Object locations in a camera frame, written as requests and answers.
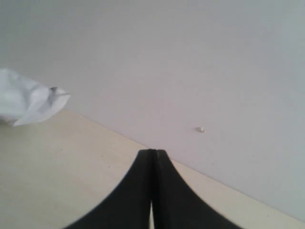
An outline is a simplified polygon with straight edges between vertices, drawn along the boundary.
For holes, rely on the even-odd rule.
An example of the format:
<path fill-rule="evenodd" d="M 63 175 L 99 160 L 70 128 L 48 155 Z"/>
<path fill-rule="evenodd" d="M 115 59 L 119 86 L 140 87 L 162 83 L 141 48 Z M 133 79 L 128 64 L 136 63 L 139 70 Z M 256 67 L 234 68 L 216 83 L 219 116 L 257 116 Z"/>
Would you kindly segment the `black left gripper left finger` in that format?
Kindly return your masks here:
<path fill-rule="evenodd" d="M 68 229 L 148 229 L 153 151 L 140 150 L 117 187 Z"/>

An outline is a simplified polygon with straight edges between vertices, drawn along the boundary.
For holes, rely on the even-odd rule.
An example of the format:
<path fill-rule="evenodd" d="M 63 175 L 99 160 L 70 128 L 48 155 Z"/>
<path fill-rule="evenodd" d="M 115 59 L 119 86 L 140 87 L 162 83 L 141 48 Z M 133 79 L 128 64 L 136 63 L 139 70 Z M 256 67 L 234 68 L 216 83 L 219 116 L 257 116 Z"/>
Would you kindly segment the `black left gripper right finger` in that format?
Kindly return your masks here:
<path fill-rule="evenodd" d="M 152 150 L 152 211 L 156 229 L 239 229 L 205 203 L 178 173 L 166 151 Z"/>

